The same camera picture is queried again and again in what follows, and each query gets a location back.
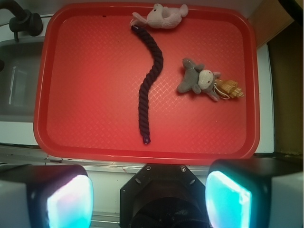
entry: gray plush toy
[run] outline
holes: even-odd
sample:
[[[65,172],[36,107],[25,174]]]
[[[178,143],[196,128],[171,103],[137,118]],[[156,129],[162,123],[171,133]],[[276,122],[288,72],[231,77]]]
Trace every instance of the gray plush toy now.
[[[215,79],[220,77],[220,72],[203,70],[204,65],[196,65],[191,59],[184,58],[182,64],[185,68],[183,81],[177,87],[180,93],[193,90],[196,94],[204,92],[214,101],[219,100],[219,95],[214,91]]]
[[[190,90],[193,90],[193,92],[195,92],[196,94],[200,94],[201,89],[198,85],[198,81],[199,81],[200,71],[204,69],[204,65],[203,64],[196,65],[189,58],[184,58],[182,60],[182,64],[186,71],[185,71],[184,79],[177,87],[177,90],[180,93],[185,93]]]

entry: stainless steel sink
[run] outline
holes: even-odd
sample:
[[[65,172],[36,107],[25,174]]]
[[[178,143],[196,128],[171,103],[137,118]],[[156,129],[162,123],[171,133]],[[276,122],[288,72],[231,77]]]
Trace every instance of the stainless steel sink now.
[[[33,122],[44,37],[0,42],[0,121]]]

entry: dark purple rope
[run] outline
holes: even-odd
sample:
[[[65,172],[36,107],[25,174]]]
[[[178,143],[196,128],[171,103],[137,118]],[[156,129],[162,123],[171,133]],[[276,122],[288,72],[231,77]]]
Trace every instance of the dark purple rope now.
[[[146,30],[137,26],[132,26],[131,29],[145,43],[145,45],[151,51],[154,59],[152,69],[149,71],[149,73],[147,73],[146,78],[141,84],[141,88],[139,90],[139,104],[138,104],[139,129],[141,131],[141,135],[143,136],[142,137],[143,143],[149,144],[151,140],[150,140],[149,118],[148,118],[148,109],[149,109],[148,93],[153,82],[155,82],[158,75],[162,71],[163,57],[162,57],[162,51],[157,46],[153,37]]]

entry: plush toy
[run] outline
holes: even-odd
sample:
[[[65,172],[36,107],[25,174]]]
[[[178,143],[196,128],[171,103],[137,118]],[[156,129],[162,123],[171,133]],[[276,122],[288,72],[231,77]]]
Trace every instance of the plush toy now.
[[[191,59],[184,58],[182,64],[185,68],[185,75],[177,90],[185,93],[193,90],[196,94],[201,92],[208,94],[212,100],[244,97],[238,83],[232,80],[222,81],[219,79],[220,72],[204,70],[204,65],[196,65]]]
[[[219,95],[214,91],[215,79],[220,77],[220,72],[202,70],[199,73],[198,85],[202,92],[208,94],[214,101],[219,101]]]
[[[180,8],[168,8],[156,3],[153,10],[147,15],[147,19],[139,13],[134,12],[134,19],[130,25],[137,25],[139,27],[149,25],[156,29],[172,29],[175,28],[181,22],[181,18],[187,16],[187,14],[188,7],[186,5],[182,5]]]
[[[196,94],[201,93],[201,89],[198,85],[199,74],[204,69],[203,64],[196,65],[191,59],[184,58],[182,64],[185,68],[185,75],[183,81],[177,87],[180,93],[185,93],[193,90]]]

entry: faucet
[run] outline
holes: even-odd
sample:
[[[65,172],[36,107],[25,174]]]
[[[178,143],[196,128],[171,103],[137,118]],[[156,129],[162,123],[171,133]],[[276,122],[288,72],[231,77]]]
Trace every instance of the faucet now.
[[[10,19],[9,28],[14,33],[16,42],[19,41],[18,32],[26,31],[32,37],[42,32],[43,24],[40,15],[23,9],[14,0],[0,0],[0,9],[7,9],[15,16]]]

